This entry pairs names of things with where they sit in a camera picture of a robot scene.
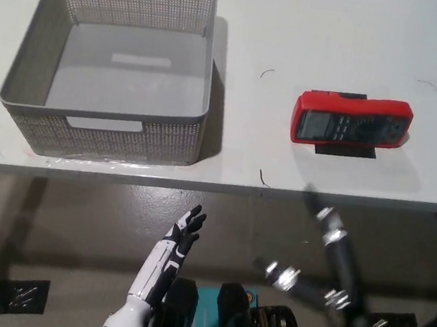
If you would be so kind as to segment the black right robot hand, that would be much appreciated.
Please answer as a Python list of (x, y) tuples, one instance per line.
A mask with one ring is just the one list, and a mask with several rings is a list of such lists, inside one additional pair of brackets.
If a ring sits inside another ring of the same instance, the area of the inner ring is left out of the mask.
[(304, 199), (317, 223), (336, 286), (321, 289), (304, 277), (301, 270), (265, 257), (256, 257), (256, 269), (274, 289), (313, 309), (337, 312), (344, 320), (344, 327), (372, 327), (352, 241), (340, 214), (335, 207), (327, 205), (312, 184), (304, 189)]

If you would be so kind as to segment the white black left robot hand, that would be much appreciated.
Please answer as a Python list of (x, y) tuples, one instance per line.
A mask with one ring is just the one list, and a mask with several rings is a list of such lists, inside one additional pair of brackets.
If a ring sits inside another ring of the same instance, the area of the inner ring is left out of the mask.
[(145, 259), (128, 295), (155, 308), (164, 299), (193, 243), (198, 240), (205, 218), (202, 206), (197, 205), (174, 222)]

